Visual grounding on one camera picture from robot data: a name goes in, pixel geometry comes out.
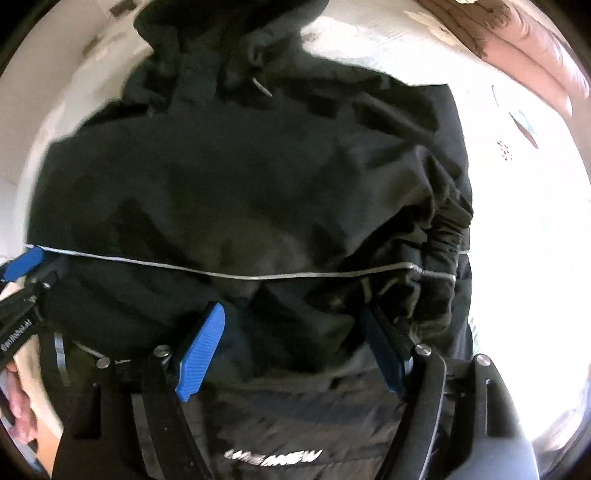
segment blue clamp pad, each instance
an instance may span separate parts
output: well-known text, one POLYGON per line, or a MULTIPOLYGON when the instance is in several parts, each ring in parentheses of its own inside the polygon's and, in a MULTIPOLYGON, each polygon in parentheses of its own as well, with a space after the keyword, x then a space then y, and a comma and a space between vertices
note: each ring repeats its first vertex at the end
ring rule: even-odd
POLYGON ((225 325, 224 309, 216 303, 180 361, 175 392, 181 401, 199 391, 225 325))
POLYGON ((43 261, 43 249, 33 247, 28 252, 0 267, 1 283, 14 282, 37 268, 43 261))
POLYGON ((405 379, 413 368, 411 339, 399 332, 381 311, 365 306, 359 318, 365 341, 374 354, 390 393, 407 395, 405 379))

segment metal screw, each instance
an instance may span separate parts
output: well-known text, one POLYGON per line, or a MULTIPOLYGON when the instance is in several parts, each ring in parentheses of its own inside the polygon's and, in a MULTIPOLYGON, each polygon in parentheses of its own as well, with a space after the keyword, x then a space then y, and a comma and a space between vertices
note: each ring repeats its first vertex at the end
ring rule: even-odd
POLYGON ((170 347, 168 345, 158 345, 154 349, 154 355, 158 358, 165 358, 170 355, 170 347))
POLYGON ((476 356, 476 361, 483 367, 488 367, 492 363, 490 357, 482 354, 476 356))
POLYGON ((108 356, 101 357, 96 361, 96 366, 100 369, 107 368, 110 364, 111 359, 108 356))
POLYGON ((426 345, 425 343, 419 343, 415 348, 414 351, 417 352, 420 356, 429 356, 431 355, 431 347, 426 345))

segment printed logo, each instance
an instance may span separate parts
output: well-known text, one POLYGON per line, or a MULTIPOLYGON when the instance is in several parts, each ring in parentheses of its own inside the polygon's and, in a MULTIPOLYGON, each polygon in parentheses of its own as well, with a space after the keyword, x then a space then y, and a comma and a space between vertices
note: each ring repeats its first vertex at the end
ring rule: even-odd
POLYGON ((286 453, 285 455, 257 455, 256 453, 243 452, 242 450, 228 450, 224 457, 228 460, 240 460, 256 466, 295 465, 296 463, 310 463, 316 460, 322 450, 302 450, 300 452, 286 453))
POLYGON ((17 328, 14 332, 12 332, 10 334, 10 337, 8 337, 8 340, 6 340, 6 342, 2 343, 0 345, 0 349, 2 349, 2 352, 6 352, 8 351, 8 349, 14 345, 14 342, 16 342, 19 337, 25 333, 27 331, 27 329, 33 324, 33 322, 29 319, 25 320, 25 323, 22 323, 21 326, 19 328, 17 328))

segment black jacket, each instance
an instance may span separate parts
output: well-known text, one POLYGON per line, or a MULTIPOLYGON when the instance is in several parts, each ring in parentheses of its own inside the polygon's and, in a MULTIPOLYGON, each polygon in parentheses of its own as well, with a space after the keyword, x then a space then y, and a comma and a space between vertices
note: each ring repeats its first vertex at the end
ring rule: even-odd
POLYGON ((467 156, 447 86, 312 57, 299 31, 323 5, 292 3, 147 7, 154 54, 50 148, 29 242, 108 258, 72 257, 43 309, 116 358, 224 305, 199 394, 220 478, 369 478, 400 405, 359 309, 471 354, 467 156), (273 473, 231 450, 323 452, 273 473))

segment human hand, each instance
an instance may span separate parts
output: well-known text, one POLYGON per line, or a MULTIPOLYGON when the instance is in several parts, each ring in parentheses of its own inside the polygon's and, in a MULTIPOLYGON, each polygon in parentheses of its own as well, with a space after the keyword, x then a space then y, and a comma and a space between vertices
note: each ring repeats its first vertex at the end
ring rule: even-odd
POLYGON ((9 434, 14 440, 26 445, 37 437, 37 417, 31 409, 29 396, 22 389, 14 362, 7 365, 7 387, 10 410, 15 417, 9 434))

